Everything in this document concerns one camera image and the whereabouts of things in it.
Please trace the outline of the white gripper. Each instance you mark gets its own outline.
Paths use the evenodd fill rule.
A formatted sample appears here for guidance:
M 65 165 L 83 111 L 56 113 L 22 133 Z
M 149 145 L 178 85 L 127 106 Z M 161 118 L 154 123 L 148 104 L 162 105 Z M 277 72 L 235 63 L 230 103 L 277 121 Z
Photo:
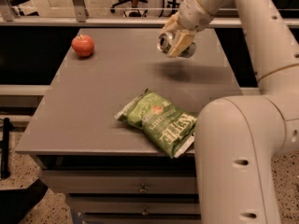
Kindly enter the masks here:
M 183 0 L 178 12 L 167 20 L 160 31 L 160 34 L 173 34 L 167 56 L 191 58 L 196 50 L 195 32 L 205 30 L 212 20 L 213 16 L 197 0 Z

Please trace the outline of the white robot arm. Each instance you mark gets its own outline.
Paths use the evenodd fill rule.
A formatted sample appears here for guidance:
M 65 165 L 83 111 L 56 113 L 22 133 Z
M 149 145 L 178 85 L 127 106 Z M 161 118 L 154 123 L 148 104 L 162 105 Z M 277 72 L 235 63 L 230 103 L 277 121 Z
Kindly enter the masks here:
M 280 224 L 271 159 L 298 147 L 299 45 L 272 0 L 183 0 L 163 30 L 175 58 L 234 1 L 259 94 L 206 105 L 195 126 L 201 224 Z

